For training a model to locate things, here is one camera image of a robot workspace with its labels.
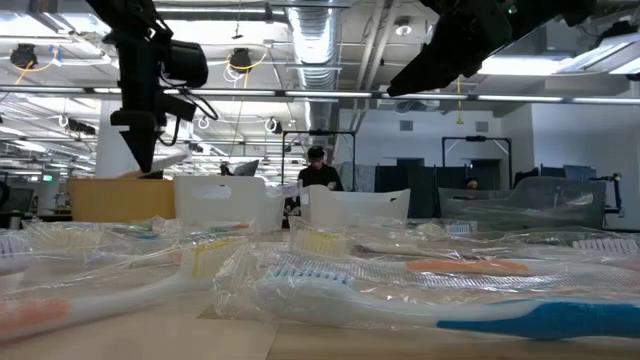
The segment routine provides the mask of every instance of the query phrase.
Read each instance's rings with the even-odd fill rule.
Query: ventilation duct
[[[305,90],[334,90],[335,69],[318,69],[317,66],[332,65],[336,61],[338,10],[304,7],[287,8],[286,12],[292,28],[296,63],[316,66],[298,70],[300,85]],[[305,103],[307,129],[330,129],[332,105],[327,102]]]

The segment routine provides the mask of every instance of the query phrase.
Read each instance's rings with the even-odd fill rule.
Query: ceiling
[[[158,7],[169,5],[185,6],[180,11],[188,11],[188,4],[193,1],[164,1],[156,2]],[[200,1],[199,5],[208,4],[215,6],[221,1]],[[606,21],[602,25],[610,24],[622,15],[630,11],[628,2],[613,11],[611,7],[603,8],[600,17],[606,15]],[[0,5],[0,83],[21,85],[45,85],[45,86],[117,86],[119,69],[117,67],[117,53],[107,45],[101,43],[101,38],[109,28],[93,15],[86,13],[87,6],[80,0],[65,0],[63,6],[79,7],[81,10],[65,12],[61,14],[68,24],[78,34],[61,35],[43,24],[38,16],[28,15],[24,10],[24,1],[3,1]],[[230,2],[223,4],[233,5],[239,9],[243,7],[256,7],[248,1]],[[376,6],[375,0],[360,0],[353,5],[341,10],[339,30],[338,60],[339,80],[338,89],[357,90],[357,78],[360,63],[365,51],[364,43],[368,32],[380,30],[382,33],[385,25],[380,24],[380,29],[370,29],[371,19]],[[211,21],[205,17],[201,20],[171,20],[167,24],[175,32],[174,38],[183,41],[199,42],[209,63],[209,79],[205,87],[210,88],[269,88],[269,89],[295,89],[299,88],[298,74],[288,64],[295,63],[295,53],[292,45],[292,36],[289,26],[284,23],[265,23],[261,21],[244,21],[242,14],[240,21]],[[401,36],[392,31],[387,41],[382,59],[384,65],[380,66],[375,74],[373,88],[388,85],[389,81],[411,61],[420,51],[425,41],[425,35],[429,25],[437,22],[437,15],[429,8],[424,7],[419,1],[407,0],[401,2],[397,11],[397,17],[406,17],[411,32]],[[594,23],[594,29],[600,30]],[[38,72],[23,74],[22,70],[11,64],[8,57],[18,43],[34,43],[36,45],[39,64]],[[593,37],[579,29],[568,29],[560,22],[553,22],[533,34],[522,39],[516,46],[504,51],[509,55],[547,55],[565,54],[573,57],[587,50],[593,45]],[[227,57],[235,48],[247,48],[254,63],[263,60],[260,65],[254,67],[248,78],[237,81],[229,79],[227,71]],[[57,55],[57,62],[52,62]],[[462,80],[461,91],[490,94],[580,94],[580,95],[617,95],[628,89],[628,81],[624,76],[609,74],[579,74],[576,76],[511,76],[511,75],[475,75],[470,79]],[[442,91],[455,92],[457,84],[451,84]],[[0,138],[7,136],[26,136],[27,138],[41,138],[41,141],[33,141],[38,146],[24,146],[13,141],[4,141],[0,146],[2,157],[14,157],[15,161],[5,161],[0,164],[6,171],[24,168],[49,169],[51,162],[67,163],[73,168],[78,168],[76,174],[90,175],[94,167],[96,137],[78,134],[69,131],[61,124],[65,124],[66,118],[75,119],[88,126],[94,127],[99,133],[101,100],[78,99],[63,97],[25,96],[9,94],[3,99],[0,94],[0,112],[3,124],[0,125]],[[271,118],[280,121],[284,129],[306,130],[304,103],[301,102],[240,102],[240,101],[212,101],[211,105],[220,115],[217,122],[201,120],[202,113],[196,116],[194,124],[183,123],[180,130],[181,139],[200,141],[218,141],[217,145],[204,144],[204,155],[218,156],[207,159],[194,157],[191,162],[186,162],[176,169],[193,172],[217,172],[217,164],[224,156],[246,156],[263,158],[275,156],[281,152],[281,136],[272,134],[265,129],[265,123]],[[439,110],[449,111],[457,109],[457,103],[441,102]],[[495,114],[509,111],[510,106],[495,103],[466,103],[465,110],[494,111]],[[167,126],[167,138],[173,132],[172,119]],[[307,143],[305,137],[296,141]],[[174,149],[159,146],[159,154],[168,155],[178,151],[188,152],[187,145],[177,145]],[[289,154],[292,158],[301,158],[304,152],[302,146],[293,146]],[[22,159],[34,157],[36,161],[24,161]],[[291,169],[296,169],[298,164],[288,164]],[[272,174],[272,169],[265,172]],[[270,180],[275,175],[266,176]]]

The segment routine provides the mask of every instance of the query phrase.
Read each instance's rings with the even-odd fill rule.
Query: white wall
[[[533,105],[536,164],[585,165],[598,176],[622,174],[620,192],[626,217],[608,215],[611,228],[640,229],[640,120],[629,106]],[[613,187],[608,203],[615,205]]]
[[[343,110],[341,125],[348,128],[351,111]],[[369,111],[362,123],[356,139],[356,163],[360,165],[395,165],[397,158],[424,158],[425,165],[442,164],[443,136],[502,135],[501,121],[491,112],[463,112],[464,125],[456,124],[457,112],[442,115],[438,112],[410,112],[399,114],[394,111]],[[400,120],[412,120],[414,131],[401,132]],[[489,133],[476,133],[476,121],[489,122]],[[341,139],[338,145],[336,163],[351,161],[348,141]],[[454,141],[447,142],[451,147]],[[504,153],[492,142],[459,142],[448,154],[448,166],[462,166],[470,159],[502,159]]]

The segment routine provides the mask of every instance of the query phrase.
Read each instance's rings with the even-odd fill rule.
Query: person
[[[307,152],[309,166],[298,174],[302,187],[323,185],[332,191],[344,191],[338,171],[324,163],[325,152],[321,146],[314,146]]]
[[[478,179],[476,178],[467,178],[464,181],[464,188],[467,190],[478,190],[480,188],[480,184],[478,183]]]

